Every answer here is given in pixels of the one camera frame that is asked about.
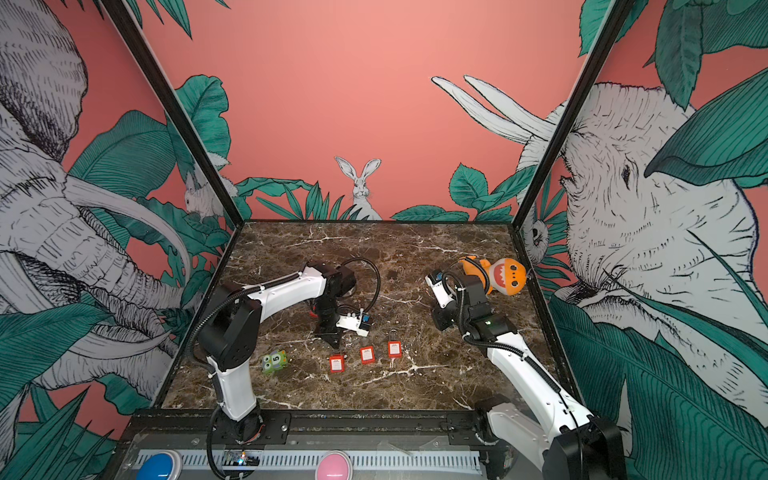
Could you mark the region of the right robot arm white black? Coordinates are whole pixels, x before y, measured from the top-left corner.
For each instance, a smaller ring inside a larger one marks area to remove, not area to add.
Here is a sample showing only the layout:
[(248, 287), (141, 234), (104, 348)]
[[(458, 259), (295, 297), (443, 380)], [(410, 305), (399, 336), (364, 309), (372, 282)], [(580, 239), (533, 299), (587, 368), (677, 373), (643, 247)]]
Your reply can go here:
[(462, 340), (485, 354), (532, 412), (527, 416), (511, 403), (491, 406), (481, 412), (483, 432), (508, 443), (545, 479), (628, 477), (619, 428), (549, 374), (511, 320), (493, 311), (479, 279), (435, 270), (425, 281), (436, 300), (436, 327), (457, 327)]

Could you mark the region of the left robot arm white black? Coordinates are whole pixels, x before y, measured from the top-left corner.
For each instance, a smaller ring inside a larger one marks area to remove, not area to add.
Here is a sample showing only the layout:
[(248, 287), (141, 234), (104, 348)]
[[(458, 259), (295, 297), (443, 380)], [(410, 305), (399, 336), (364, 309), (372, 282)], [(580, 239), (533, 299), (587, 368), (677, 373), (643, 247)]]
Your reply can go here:
[[(375, 278), (370, 302), (358, 308), (341, 302), (356, 290), (353, 263), (369, 266)], [(337, 350), (346, 332), (369, 333), (370, 310), (381, 287), (378, 267), (364, 257), (337, 266), (309, 261), (299, 271), (260, 284), (228, 282), (217, 287), (213, 304), (193, 327), (185, 348), (185, 356), (207, 372), (214, 387), (218, 411), (211, 417), (210, 429), (240, 445), (263, 436), (266, 421), (253, 391), (250, 359), (265, 320), (304, 303), (317, 320), (313, 335)]]

